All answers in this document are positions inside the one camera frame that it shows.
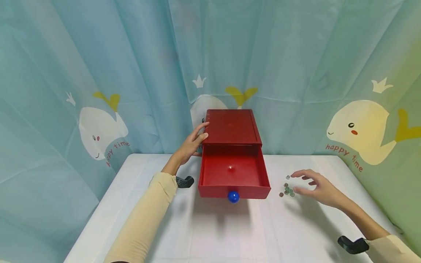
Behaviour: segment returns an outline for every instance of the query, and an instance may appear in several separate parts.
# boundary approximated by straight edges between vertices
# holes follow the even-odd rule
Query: curtain
[[[0,260],[62,262],[131,153],[208,108],[341,157],[421,252],[421,2],[0,0]]]

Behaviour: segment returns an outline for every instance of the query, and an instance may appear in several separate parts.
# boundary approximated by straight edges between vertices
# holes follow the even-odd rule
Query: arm
[[[367,254],[374,263],[421,263],[421,258],[398,237],[391,235],[377,224],[362,208],[339,191],[323,175],[313,170],[301,170],[293,173],[291,177],[302,177],[303,180],[312,179],[309,185],[315,185],[314,190],[294,187],[294,191],[341,210],[355,223],[368,240],[370,249]]]
[[[198,135],[209,123],[202,123],[187,137],[183,145],[170,157],[160,173],[149,184],[145,194],[133,208],[104,263],[144,262],[158,227],[176,194],[175,175],[180,165],[185,164],[196,152],[208,134]]]

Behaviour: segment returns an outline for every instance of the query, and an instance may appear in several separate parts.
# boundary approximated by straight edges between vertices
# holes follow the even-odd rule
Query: table
[[[169,154],[132,154],[126,159],[65,263],[103,262],[152,176],[169,157]],[[243,199],[234,205],[227,199],[198,195],[201,159],[192,157],[177,175],[192,176],[195,183],[189,189],[177,190],[147,262],[371,262],[366,254],[349,255],[337,244],[341,235],[351,240],[362,237],[342,212],[298,194],[279,196],[284,183],[306,185],[299,178],[286,179],[286,175],[301,169],[323,174],[386,230],[400,237],[338,157],[265,155],[264,160],[272,187],[267,199]]]

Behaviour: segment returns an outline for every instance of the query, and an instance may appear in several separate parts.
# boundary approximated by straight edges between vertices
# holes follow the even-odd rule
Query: whale tail
[[[251,96],[257,92],[257,90],[257,88],[249,88],[243,94],[236,87],[227,87],[225,89],[228,94],[234,97],[239,109],[246,102],[246,100],[250,99]]]
[[[95,98],[103,99],[108,104],[108,106],[110,106],[114,110],[114,112],[117,112],[117,106],[118,106],[118,103],[120,102],[120,95],[112,94],[108,100],[108,98],[104,94],[102,94],[102,92],[98,91],[98,92],[95,92],[93,96]]]
[[[421,138],[421,126],[408,128],[408,113],[406,110],[399,109],[397,113],[399,115],[399,124],[395,135],[395,141],[400,142]]]

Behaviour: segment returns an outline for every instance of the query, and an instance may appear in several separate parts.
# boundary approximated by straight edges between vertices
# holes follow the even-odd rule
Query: red box
[[[236,191],[241,199],[265,199],[271,188],[253,111],[210,109],[206,121],[200,196],[227,198]]]

